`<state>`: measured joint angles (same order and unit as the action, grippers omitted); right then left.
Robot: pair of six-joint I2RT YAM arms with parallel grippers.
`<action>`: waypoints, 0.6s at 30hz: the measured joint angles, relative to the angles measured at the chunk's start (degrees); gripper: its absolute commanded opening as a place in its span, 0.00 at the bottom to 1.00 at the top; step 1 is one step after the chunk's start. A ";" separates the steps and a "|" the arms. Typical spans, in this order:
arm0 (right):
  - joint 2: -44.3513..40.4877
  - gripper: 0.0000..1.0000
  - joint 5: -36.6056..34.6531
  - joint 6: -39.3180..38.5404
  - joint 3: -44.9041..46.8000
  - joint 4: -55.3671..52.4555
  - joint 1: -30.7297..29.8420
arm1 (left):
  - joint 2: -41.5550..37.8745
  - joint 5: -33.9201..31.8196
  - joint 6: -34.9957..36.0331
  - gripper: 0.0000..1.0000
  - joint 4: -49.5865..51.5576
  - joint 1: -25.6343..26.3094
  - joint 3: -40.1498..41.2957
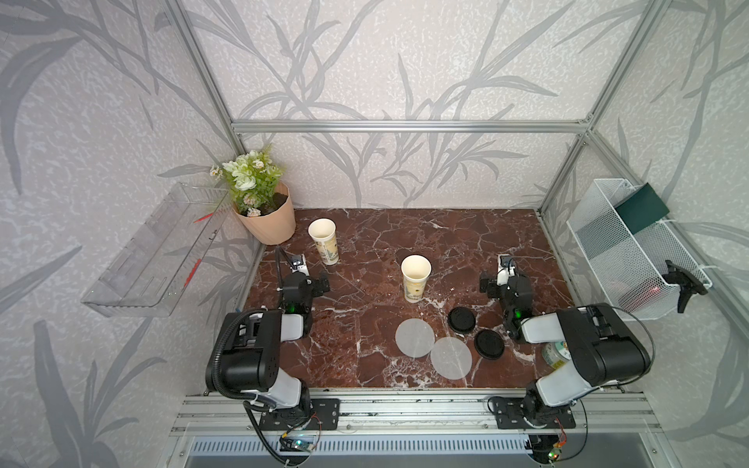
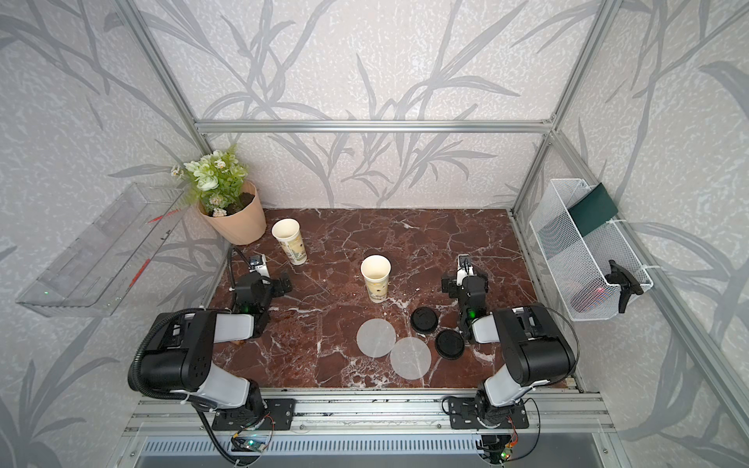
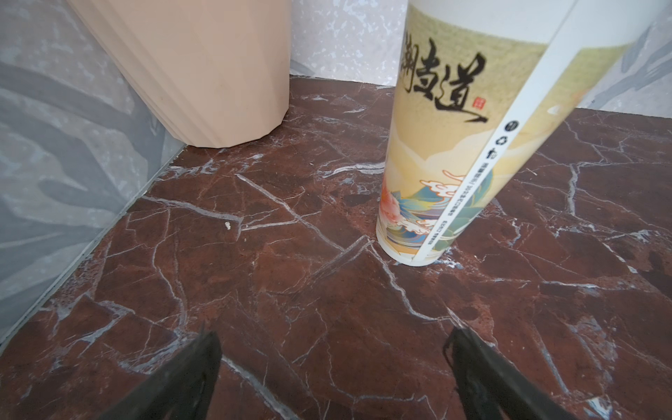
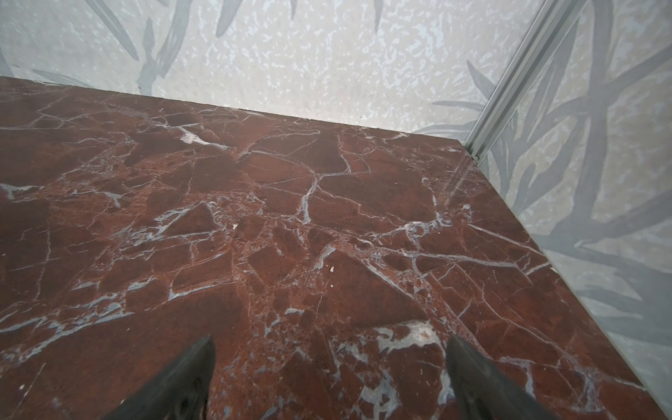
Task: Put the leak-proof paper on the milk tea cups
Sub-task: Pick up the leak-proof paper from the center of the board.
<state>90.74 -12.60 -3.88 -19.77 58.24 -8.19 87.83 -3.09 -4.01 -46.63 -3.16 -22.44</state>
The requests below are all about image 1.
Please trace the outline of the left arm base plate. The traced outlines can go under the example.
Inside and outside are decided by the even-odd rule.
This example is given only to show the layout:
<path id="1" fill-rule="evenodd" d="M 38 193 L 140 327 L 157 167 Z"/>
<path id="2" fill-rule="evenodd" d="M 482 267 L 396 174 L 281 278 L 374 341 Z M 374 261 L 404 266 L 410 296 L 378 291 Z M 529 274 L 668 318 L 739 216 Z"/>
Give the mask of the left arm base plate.
<path id="1" fill-rule="evenodd" d="M 259 421 L 261 430 L 292 430 L 306 427 L 309 423 L 313 429 L 322 426 L 323 431 L 334 431 L 339 426 L 341 416 L 340 399 L 318 399 L 301 401 L 292 409 L 277 409 L 264 413 Z"/>

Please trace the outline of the milk tea paper cup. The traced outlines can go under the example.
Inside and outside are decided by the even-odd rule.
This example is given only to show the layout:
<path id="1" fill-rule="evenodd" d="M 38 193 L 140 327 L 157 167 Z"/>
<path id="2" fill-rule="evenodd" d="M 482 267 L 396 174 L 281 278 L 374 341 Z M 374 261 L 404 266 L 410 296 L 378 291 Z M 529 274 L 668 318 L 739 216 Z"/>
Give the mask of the milk tea paper cup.
<path id="1" fill-rule="evenodd" d="M 401 263 L 405 300 L 417 303 L 423 299 L 432 271 L 430 261 L 422 255 L 409 255 Z"/>

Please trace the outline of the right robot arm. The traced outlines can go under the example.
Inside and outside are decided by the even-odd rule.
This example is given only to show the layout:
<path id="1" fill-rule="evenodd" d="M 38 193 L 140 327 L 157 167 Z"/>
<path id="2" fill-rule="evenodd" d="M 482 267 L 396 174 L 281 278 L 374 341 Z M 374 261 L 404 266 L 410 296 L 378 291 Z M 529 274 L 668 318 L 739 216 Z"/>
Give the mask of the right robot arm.
<path id="1" fill-rule="evenodd" d="M 568 345 L 570 358 L 526 387 L 521 398 L 493 396 L 490 412 L 500 429 L 575 427 L 571 404 L 606 386 L 648 374 L 655 351 L 647 351 L 610 304 L 532 313 L 532 284 L 520 273 L 479 277 L 479 291 L 498 300 L 507 335 L 518 343 Z"/>

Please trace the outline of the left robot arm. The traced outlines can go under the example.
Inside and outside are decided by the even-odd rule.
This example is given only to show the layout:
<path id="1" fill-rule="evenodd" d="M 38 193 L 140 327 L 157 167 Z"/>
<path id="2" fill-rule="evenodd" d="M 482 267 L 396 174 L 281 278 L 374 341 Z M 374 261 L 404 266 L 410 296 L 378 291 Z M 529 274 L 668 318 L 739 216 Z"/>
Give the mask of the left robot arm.
<path id="1" fill-rule="evenodd" d="M 277 308 L 227 314 L 206 368 L 207 390 L 248 402 L 273 426 L 306 424 L 313 415 L 309 389 L 281 369 L 281 344 L 309 335 L 312 302 L 329 290 L 327 274 L 294 272 L 281 281 Z"/>

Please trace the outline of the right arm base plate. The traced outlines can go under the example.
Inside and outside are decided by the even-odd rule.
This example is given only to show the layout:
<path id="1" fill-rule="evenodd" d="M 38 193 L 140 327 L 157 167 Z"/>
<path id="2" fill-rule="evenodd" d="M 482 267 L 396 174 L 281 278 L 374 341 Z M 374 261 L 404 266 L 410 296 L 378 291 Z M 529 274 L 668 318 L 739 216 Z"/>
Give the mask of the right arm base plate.
<path id="1" fill-rule="evenodd" d="M 531 395 L 525 398 L 489 397 L 488 408 L 498 429 L 575 429 L 569 405 L 548 407 Z"/>

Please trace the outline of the round leak-proof paper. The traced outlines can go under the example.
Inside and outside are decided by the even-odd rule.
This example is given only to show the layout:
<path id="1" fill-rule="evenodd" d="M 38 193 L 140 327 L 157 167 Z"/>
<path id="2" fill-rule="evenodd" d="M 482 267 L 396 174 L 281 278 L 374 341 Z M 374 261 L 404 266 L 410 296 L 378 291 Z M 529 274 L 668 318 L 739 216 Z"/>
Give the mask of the round leak-proof paper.
<path id="1" fill-rule="evenodd" d="M 472 367 L 468 346 L 455 337 L 437 340 L 430 352 L 430 361 L 434 370 L 449 380 L 465 378 Z"/>
<path id="2" fill-rule="evenodd" d="M 408 319 L 396 330 L 395 340 L 399 350 L 408 357 L 427 356 L 435 343 L 433 329 L 421 319 Z"/>

